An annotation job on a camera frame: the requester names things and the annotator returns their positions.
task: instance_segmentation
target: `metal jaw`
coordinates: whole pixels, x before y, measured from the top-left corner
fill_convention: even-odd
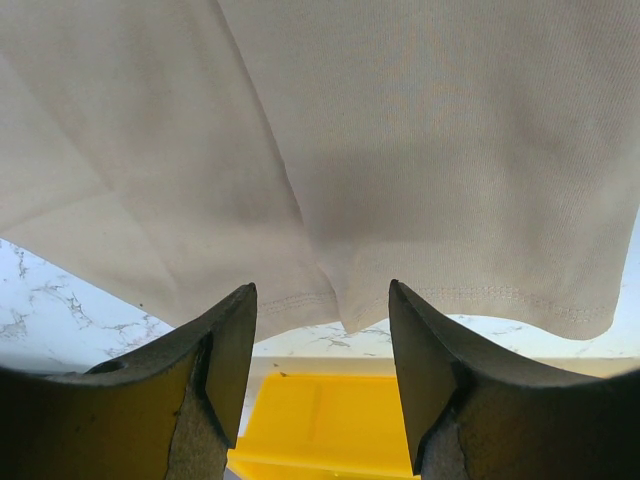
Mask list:
[[[389,313],[414,474],[640,478],[640,371],[598,379],[517,355],[394,281]]]
[[[251,363],[256,289],[85,374],[0,368],[0,478],[222,479]]]

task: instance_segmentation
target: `beige fabric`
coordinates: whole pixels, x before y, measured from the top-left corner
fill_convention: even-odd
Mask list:
[[[0,0],[0,236],[174,325],[610,324],[636,0]]]

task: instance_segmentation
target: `white marble surface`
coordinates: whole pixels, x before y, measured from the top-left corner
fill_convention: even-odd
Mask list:
[[[640,357],[640,222],[629,250],[613,327],[586,342],[517,322],[452,318],[537,358]],[[142,310],[0,240],[0,364],[38,371],[82,371],[171,330]],[[263,358],[390,358],[388,321],[348,335],[340,324],[307,327],[256,344]]]

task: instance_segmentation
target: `yellow plastic bin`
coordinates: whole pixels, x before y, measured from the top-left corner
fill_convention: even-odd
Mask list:
[[[229,467],[243,480],[418,478],[395,377],[268,377]]]

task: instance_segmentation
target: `yellow object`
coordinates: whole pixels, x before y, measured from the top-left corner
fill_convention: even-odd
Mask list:
[[[414,478],[395,377],[268,377],[229,467],[243,480]]]

